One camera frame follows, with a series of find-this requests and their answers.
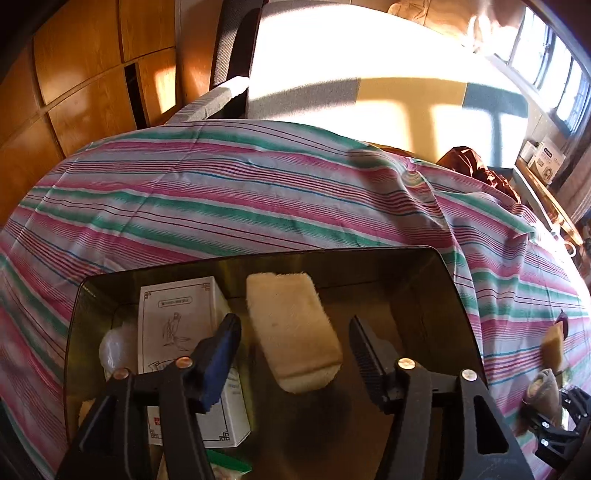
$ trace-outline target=sponge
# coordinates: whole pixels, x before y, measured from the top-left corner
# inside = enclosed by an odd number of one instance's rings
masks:
[[[343,352],[307,274],[249,275],[246,299],[262,351],[283,390],[317,390],[335,377]]]
[[[540,345],[542,363],[558,374],[564,359],[563,322],[553,324],[548,328]]]

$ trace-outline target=cardboard box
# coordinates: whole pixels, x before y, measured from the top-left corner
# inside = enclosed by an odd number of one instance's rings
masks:
[[[556,172],[564,162],[564,154],[548,137],[538,145],[528,167],[544,184],[548,185],[554,179]]]
[[[138,372],[162,370],[211,337],[230,308],[213,277],[142,287],[138,318]],[[206,448],[235,447],[250,433],[238,370],[232,367],[222,398],[197,414]],[[148,407],[150,443],[162,445],[158,407]]]

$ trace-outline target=brown cloth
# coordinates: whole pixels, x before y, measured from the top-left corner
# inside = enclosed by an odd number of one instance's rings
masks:
[[[439,159],[437,165],[480,180],[521,203],[519,195],[505,177],[486,168],[480,155],[469,147],[453,147]]]

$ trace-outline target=printed illustration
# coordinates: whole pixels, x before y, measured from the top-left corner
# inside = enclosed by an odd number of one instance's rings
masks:
[[[177,336],[178,326],[180,324],[182,315],[179,312],[174,312],[173,317],[168,319],[162,328],[163,346],[175,346],[182,352],[188,352],[182,343],[189,342],[189,337]]]

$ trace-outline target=white wall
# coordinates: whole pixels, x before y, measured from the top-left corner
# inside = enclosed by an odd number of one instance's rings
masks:
[[[527,119],[527,130],[525,132],[525,139],[532,142],[541,142],[546,135],[555,143],[555,145],[563,149],[566,144],[566,137],[559,130],[558,126],[552,121],[548,114],[524,93],[529,106],[529,113]]]

